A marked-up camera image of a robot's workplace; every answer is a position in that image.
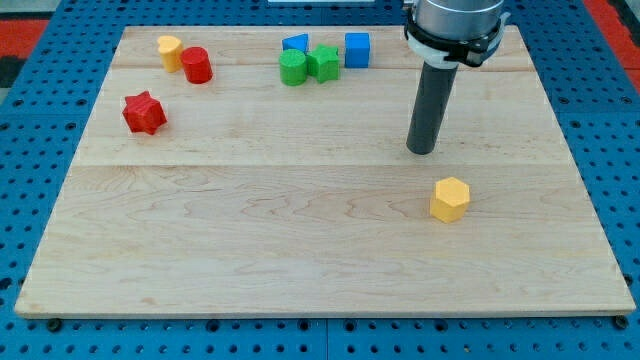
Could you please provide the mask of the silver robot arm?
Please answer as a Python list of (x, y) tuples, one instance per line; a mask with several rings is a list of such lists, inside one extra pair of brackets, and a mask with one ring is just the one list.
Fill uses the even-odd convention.
[(510, 13), (503, 0), (417, 0), (407, 11), (409, 48), (437, 69), (479, 67), (499, 48)]

